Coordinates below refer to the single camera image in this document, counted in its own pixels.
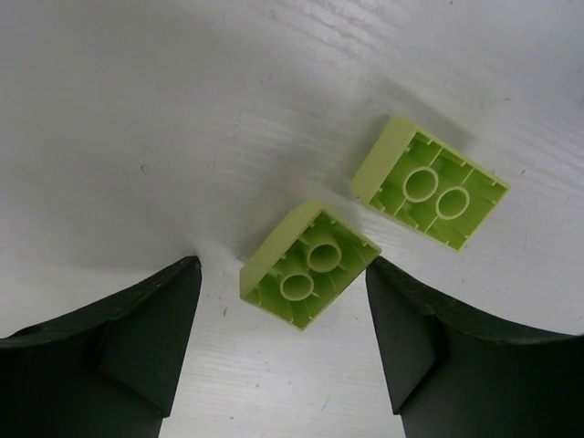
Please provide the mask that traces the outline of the light green lego brick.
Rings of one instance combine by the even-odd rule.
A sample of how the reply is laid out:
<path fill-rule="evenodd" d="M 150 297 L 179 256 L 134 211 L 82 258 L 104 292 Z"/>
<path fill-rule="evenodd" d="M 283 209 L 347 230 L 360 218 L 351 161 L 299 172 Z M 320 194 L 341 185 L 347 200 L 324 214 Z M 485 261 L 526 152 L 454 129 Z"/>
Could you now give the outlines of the light green lego brick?
<path fill-rule="evenodd" d="M 306 329 L 381 254 L 324 203 L 291 210 L 239 272 L 240 298 Z"/>
<path fill-rule="evenodd" d="M 370 209 L 459 251 L 509 184 L 419 125 L 391 117 L 350 189 Z"/>

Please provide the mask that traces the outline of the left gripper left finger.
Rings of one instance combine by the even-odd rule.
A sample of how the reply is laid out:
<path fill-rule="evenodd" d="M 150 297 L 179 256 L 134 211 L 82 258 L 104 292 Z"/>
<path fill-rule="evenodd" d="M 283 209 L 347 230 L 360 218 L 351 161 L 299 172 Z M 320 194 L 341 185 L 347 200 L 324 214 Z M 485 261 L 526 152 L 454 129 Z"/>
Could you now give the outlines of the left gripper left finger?
<path fill-rule="evenodd" d="M 1 340 L 4 437 L 157 437 L 172 411 L 202 285 L 187 256 Z"/>

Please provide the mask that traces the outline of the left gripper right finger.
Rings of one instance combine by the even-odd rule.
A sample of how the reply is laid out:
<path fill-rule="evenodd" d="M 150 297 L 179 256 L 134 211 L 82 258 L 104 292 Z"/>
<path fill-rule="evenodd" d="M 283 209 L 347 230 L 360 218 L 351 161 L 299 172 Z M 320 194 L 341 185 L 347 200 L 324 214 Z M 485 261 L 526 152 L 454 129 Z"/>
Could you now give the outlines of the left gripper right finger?
<path fill-rule="evenodd" d="M 488 314 L 384 258 L 366 288 L 392 412 L 409 437 L 580 437 L 583 338 Z"/>

